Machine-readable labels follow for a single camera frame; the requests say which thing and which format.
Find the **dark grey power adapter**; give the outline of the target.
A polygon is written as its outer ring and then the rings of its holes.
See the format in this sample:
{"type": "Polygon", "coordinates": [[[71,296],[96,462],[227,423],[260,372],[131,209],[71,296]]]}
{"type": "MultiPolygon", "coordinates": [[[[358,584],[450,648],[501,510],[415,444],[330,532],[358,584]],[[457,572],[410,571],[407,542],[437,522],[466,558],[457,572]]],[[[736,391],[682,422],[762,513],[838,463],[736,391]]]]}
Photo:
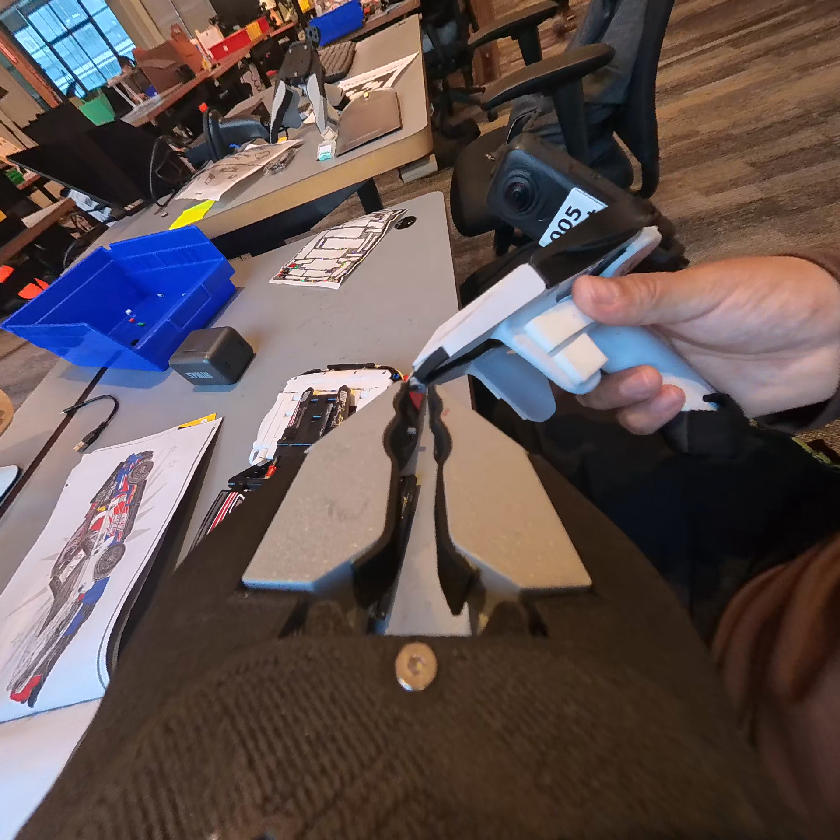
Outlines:
{"type": "Polygon", "coordinates": [[[195,386],[234,385],[256,352],[231,327],[190,332],[170,358],[170,368],[195,386]]]}

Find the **black office chair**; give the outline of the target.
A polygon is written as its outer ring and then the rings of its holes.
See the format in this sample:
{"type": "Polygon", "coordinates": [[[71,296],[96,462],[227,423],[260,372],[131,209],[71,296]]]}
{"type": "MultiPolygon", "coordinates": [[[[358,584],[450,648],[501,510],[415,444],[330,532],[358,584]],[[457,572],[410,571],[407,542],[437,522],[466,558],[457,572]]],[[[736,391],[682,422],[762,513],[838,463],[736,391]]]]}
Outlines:
{"type": "Polygon", "coordinates": [[[536,30],[525,58],[536,60],[495,80],[478,95],[486,112],[511,102],[506,129],[474,140],[458,154],[449,209],[466,237],[495,234],[497,254],[513,244],[515,223],[494,217],[487,203],[497,153],[518,136],[559,145],[617,187],[634,182],[650,198],[659,182],[656,80],[673,1],[589,2],[565,50],[539,58],[536,30]]]}

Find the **race car instruction booklet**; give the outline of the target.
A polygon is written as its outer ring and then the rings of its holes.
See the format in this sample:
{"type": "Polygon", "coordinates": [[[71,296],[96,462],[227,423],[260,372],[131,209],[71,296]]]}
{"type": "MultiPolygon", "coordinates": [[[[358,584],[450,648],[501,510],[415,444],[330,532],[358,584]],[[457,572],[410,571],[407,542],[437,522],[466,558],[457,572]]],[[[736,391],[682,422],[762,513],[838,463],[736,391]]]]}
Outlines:
{"type": "Polygon", "coordinates": [[[96,700],[109,643],[220,419],[84,455],[1,597],[1,722],[96,700]]]}

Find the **grey neighbouring desk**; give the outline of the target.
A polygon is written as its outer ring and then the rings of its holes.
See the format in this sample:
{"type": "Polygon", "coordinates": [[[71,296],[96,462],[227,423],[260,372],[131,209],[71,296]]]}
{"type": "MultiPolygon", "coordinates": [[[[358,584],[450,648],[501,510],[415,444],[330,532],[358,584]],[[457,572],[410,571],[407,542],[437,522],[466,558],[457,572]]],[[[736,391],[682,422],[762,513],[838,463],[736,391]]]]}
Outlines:
{"type": "MultiPolygon", "coordinates": [[[[302,147],[285,169],[255,175],[237,185],[196,226],[226,258],[257,256],[306,233],[353,194],[359,196],[365,212],[381,209],[373,179],[433,149],[421,18],[411,15],[359,42],[351,68],[351,75],[359,75],[415,52],[419,57],[395,83],[402,116],[398,131],[333,161],[318,162],[320,134],[314,124],[304,126],[292,134],[302,140],[302,147]]],[[[172,200],[167,218],[149,206],[108,228],[94,247],[166,230],[189,204],[172,200]]]]}

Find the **person's right hand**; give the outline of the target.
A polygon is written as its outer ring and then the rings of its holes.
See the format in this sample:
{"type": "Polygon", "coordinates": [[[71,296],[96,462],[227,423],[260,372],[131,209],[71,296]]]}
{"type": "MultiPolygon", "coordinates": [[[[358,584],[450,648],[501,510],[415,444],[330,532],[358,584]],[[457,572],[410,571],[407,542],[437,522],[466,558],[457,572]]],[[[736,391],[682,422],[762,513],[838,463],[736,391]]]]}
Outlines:
{"type": "Polygon", "coordinates": [[[797,433],[838,419],[839,286],[814,259],[724,259],[669,273],[582,276],[576,306],[664,336],[744,415],[797,433]]]}

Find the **blue plastic bin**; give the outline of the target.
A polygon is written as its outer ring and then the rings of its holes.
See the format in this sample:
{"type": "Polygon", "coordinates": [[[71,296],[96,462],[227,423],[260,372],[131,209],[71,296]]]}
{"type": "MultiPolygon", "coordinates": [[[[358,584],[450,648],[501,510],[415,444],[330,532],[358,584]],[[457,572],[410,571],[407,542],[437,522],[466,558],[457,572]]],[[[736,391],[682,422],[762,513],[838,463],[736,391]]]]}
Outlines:
{"type": "Polygon", "coordinates": [[[99,247],[3,322],[78,366],[166,371],[235,294],[235,268],[196,227],[99,247]]]}

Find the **grey laptop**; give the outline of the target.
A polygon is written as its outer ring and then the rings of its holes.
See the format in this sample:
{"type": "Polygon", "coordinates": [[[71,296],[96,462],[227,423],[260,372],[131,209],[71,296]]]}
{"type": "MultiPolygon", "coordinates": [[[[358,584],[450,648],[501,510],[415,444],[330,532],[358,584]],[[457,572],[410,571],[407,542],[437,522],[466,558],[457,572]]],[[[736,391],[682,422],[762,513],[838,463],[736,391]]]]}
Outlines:
{"type": "Polygon", "coordinates": [[[396,91],[380,88],[363,91],[342,110],[334,156],[351,152],[402,128],[396,91]]]}

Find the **yellow paper sheet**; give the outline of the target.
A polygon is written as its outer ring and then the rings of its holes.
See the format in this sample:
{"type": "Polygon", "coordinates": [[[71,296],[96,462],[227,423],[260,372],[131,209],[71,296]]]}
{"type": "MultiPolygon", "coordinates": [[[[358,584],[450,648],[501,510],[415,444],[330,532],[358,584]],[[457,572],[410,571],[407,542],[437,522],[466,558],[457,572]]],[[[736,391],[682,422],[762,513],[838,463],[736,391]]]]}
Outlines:
{"type": "Polygon", "coordinates": [[[214,208],[216,202],[214,200],[206,200],[188,207],[169,227],[170,230],[176,230],[190,225],[195,225],[205,218],[205,216],[214,208]]]}

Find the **sticker sheet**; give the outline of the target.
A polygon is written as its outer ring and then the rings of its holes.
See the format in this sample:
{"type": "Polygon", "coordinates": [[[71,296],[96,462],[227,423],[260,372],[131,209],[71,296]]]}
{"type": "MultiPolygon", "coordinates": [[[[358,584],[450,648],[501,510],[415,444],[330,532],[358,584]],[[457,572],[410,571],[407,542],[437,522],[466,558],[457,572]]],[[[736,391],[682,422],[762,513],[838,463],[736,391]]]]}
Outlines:
{"type": "Polygon", "coordinates": [[[322,231],[269,283],[339,289],[405,212],[402,207],[384,209],[322,231]]]}

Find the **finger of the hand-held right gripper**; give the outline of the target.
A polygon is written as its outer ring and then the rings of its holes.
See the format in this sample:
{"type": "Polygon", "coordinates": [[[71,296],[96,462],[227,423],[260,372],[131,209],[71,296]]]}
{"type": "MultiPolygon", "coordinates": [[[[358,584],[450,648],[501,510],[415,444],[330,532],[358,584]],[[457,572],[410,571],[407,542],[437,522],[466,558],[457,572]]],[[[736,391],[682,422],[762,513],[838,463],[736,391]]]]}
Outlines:
{"type": "Polygon", "coordinates": [[[429,340],[429,384],[459,378],[473,362],[502,347],[501,341],[489,336],[435,336],[429,340]]]}
{"type": "MultiPolygon", "coordinates": [[[[519,266],[442,323],[429,340],[435,336],[493,338],[500,324],[546,290],[545,281],[534,268],[528,264],[519,266]]],[[[420,382],[429,382],[429,340],[413,363],[413,373],[420,382]]]]}

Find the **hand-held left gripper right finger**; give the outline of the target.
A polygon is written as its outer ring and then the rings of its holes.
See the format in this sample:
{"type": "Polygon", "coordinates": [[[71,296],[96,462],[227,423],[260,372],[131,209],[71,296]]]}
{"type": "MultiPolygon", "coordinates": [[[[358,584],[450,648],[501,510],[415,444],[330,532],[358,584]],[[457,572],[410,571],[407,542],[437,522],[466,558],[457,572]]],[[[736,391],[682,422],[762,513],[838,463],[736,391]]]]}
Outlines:
{"type": "Polygon", "coordinates": [[[527,452],[441,389],[427,391],[437,574],[453,614],[586,592],[585,569],[527,452]]]}

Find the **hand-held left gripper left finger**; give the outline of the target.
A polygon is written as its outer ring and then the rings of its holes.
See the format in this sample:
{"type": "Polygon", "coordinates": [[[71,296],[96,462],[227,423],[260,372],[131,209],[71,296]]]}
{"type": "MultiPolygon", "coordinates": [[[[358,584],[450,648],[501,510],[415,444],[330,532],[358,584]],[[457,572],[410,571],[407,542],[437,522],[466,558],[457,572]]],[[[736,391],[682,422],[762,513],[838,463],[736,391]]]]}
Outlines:
{"type": "Polygon", "coordinates": [[[369,607],[398,565],[407,385],[392,384],[311,446],[243,584],[369,607]]]}

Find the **printed paper sheet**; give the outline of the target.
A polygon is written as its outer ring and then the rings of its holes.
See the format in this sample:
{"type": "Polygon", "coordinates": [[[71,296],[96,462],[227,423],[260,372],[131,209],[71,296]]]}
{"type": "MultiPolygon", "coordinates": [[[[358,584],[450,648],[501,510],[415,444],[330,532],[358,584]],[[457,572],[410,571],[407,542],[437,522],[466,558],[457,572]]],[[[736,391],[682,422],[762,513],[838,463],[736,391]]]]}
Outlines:
{"type": "Polygon", "coordinates": [[[277,162],[285,162],[302,146],[301,140],[251,143],[234,154],[210,164],[175,195],[179,200],[216,202],[237,184],[260,174],[277,162]]]}

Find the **black monitor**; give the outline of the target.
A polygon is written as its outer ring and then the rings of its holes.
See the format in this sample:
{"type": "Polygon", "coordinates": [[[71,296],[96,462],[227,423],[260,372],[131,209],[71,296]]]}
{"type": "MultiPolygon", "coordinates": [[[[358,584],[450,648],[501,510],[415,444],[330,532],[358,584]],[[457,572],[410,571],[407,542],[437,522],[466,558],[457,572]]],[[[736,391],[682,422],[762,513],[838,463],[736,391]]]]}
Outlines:
{"type": "Polygon", "coordinates": [[[8,160],[99,203],[124,209],[151,202],[154,141],[149,131],[114,121],[10,154],[8,160]]]}

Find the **toy brick race car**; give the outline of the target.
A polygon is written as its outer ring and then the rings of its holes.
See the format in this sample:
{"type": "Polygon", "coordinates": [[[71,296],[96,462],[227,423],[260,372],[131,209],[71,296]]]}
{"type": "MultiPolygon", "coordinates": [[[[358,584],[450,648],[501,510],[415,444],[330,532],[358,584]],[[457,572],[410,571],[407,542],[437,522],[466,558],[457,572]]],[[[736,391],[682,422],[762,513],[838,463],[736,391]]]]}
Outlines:
{"type": "MultiPolygon", "coordinates": [[[[336,366],[326,371],[312,371],[290,380],[287,388],[278,395],[274,409],[260,429],[261,433],[273,434],[274,439],[269,441],[267,447],[255,448],[249,467],[233,476],[227,488],[218,493],[196,531],[190,552],[193,553],[198,548],[204,549],[213,531],[229,521],[235,515],[235,511],[259,493],[262,487],[269,487],[278,494],[276,512],[266,528],[254,527],[245,531],[245,536],[257,537],[256,551],[309,448],[354,413],[368,406],[392,384],[404,382],[397,377],[391,377],[389,370],[373,366],[359,370],[340,369],[336,366]]],[[[355,604],[359,611],[367,611],[369,629],[379,633],[384,632],[392,611],[398,576],[419,498],[420,484],[412,469],[416,465],[414,451],[418,438],[419,407],[413,403],[407,387],[407,429],[403,444],[407,458],[400,471],[397,490],[398,565],[395,578],[371,606],[360,607],[355,604]]]]}

